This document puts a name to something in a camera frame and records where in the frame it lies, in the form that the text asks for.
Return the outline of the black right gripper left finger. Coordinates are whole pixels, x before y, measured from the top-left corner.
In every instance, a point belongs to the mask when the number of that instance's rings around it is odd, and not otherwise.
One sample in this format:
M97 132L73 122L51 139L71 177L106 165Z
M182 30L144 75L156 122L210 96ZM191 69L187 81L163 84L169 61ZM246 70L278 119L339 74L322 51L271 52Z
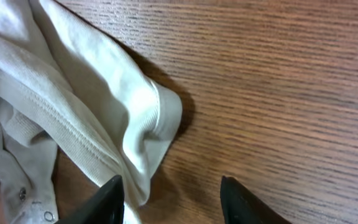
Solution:
M122 177L107 181L81 208L56 224L123 224L124 186Z

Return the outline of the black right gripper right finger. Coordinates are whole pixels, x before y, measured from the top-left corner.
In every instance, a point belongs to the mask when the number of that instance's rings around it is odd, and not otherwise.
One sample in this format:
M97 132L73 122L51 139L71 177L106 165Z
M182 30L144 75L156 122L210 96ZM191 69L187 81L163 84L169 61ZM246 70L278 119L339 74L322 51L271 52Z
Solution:
M290 224L233 177L222 176L220 200L225 224Z

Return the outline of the white baby bodysuit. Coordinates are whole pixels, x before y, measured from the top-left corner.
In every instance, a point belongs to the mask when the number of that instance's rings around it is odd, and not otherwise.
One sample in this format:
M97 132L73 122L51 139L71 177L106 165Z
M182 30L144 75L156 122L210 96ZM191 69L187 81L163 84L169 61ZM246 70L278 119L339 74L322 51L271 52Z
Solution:
M96 185L124 182L124 222L173 141L182 104L55 1L0 1L0 189L8 223L55 223L62 150Z

